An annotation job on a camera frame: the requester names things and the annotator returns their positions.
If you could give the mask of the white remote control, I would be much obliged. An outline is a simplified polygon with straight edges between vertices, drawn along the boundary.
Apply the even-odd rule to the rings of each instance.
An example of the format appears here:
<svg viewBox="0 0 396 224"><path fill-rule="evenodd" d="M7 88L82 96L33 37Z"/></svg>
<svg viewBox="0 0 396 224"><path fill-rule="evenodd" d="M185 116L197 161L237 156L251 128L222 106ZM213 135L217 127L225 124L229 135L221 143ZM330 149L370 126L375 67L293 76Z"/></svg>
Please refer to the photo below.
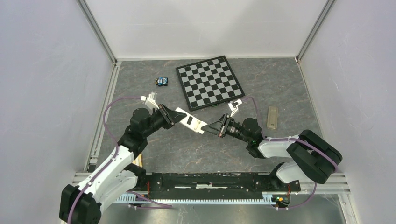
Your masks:
<svg viewBox="0 0 396 224"><path fill-rule="evenodd" d="M186 114L186 117L179 122L180 124L182 124L183 126L187 127L188 129L192 130L195 133L200 133L200 134L204 133L202 127L207 125L206 122L197 119L196 117L189 114L187 111L181 109L180 107L176 108L176 112L181 112Z"/></svg>

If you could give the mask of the beige remote control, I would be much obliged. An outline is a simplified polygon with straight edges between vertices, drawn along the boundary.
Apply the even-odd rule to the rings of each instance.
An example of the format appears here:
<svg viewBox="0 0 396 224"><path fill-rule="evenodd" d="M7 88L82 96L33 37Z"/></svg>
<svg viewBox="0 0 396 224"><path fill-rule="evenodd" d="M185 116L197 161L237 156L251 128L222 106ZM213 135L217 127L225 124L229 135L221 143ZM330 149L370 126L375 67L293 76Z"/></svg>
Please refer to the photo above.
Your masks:
<svg viewBox="0 0 396 224"><path fill-rule="evenodd" d="M270 106L268 109L268 116L267 116L267 128L270 130L276 130L277 129L277 123L278 123L278 108L275 106Z"/></svg>

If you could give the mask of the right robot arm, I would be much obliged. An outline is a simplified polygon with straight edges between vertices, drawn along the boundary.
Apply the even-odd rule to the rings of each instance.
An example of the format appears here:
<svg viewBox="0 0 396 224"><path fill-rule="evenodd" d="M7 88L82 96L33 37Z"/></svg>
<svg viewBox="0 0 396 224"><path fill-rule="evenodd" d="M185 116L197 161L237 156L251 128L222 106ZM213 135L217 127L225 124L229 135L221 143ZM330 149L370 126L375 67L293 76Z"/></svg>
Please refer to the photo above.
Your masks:
<svg viewBox="0 0 396 224"><path fill-rule="evenodd" d="M311 130L285 138L270 138L262 134L262 128L254 118L242 124L228 114L218 121L202 126L204 132L217 137L231 136L247 143L246 150L254 158L290 158L275 168L270 185L275 190L284 189L294 180L311 180L324 184L331 174L337 172L343 157L341 153Z"/></svg>

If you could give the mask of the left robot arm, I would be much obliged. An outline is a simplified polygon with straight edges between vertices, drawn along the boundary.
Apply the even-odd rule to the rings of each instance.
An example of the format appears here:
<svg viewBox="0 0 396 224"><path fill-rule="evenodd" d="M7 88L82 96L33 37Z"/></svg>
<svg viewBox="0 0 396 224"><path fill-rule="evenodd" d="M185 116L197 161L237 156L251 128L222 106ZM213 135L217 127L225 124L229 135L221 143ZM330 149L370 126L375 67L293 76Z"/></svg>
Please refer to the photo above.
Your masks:
<svg viewBox="0 0 396 224"><path fill-rule="evenodd" d="M161 128L172 128L186 116L163 104L152 112L146 108L134 110L130 124L104 162L83 181L62 190L59 218L68 224L97 224L122 194L132 188L143 189L146 171L133 161L147 146L147 137Z"/></svg>

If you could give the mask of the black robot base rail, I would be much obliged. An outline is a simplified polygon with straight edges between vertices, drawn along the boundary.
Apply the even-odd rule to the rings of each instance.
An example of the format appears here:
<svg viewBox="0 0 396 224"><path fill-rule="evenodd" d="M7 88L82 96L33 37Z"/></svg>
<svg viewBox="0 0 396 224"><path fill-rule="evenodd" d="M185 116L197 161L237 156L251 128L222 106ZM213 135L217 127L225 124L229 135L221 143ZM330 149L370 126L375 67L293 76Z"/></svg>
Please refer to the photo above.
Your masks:
<svg viewBox="0 0 396 224"><path fill-rule="evenodd" d="M146 191L152 200L261 199L263 192L283 195L301 187L269 173L149 173L132 190Z"/></svg>

